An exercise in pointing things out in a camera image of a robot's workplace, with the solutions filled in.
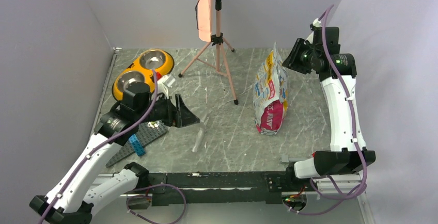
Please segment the pet food bag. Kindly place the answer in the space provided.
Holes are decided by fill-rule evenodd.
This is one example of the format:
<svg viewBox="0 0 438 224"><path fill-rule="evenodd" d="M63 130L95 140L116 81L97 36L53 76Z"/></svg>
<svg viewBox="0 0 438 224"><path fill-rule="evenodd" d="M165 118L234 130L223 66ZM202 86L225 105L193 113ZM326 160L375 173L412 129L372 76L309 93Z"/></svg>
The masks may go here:
<svg viewBox="0 0 438 224"><path fill-rule="evenodd" d="M288 110L289 79L282 62L274 43L256 74L253 88L255 126L263 135L277 134Z"/></svg>

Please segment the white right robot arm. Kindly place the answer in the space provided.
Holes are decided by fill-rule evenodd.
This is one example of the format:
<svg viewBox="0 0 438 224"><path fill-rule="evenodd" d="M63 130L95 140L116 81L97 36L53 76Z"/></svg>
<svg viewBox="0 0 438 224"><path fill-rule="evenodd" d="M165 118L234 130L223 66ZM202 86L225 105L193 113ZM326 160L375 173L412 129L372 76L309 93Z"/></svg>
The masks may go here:
<svg viewBox="0 0 438 224"><path fill-rule="evenodd" d="M354 56L340 52L339 28L314 27L308 39L298 38L283 66L308 74L315 71L329 109L330 150L316 151L312 158L293 164L285 176L290 190L299 190L305 179L325 175L354 174L376 161L368 150L359 125Z"/></svg>

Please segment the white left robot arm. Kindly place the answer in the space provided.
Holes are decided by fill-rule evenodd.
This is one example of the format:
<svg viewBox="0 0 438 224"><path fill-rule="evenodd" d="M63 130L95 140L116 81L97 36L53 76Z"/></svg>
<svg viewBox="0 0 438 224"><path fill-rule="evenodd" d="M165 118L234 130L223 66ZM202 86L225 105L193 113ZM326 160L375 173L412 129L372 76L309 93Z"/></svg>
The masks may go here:
<svg viewBox="0 0 438 224"><path fill-rule="evenodd" d="M36 195L30 208L49 223L90 223L92 217L119 195L144 192L150 185L149 171L128 163L113 178L91 188L106 163L129 141L144 122L159 121L169 127L186 127L200 119L184 104L181 95L169 98L162 87L150 89L132 83L104 114L86 148L63 179L47 194Z"/></svg>

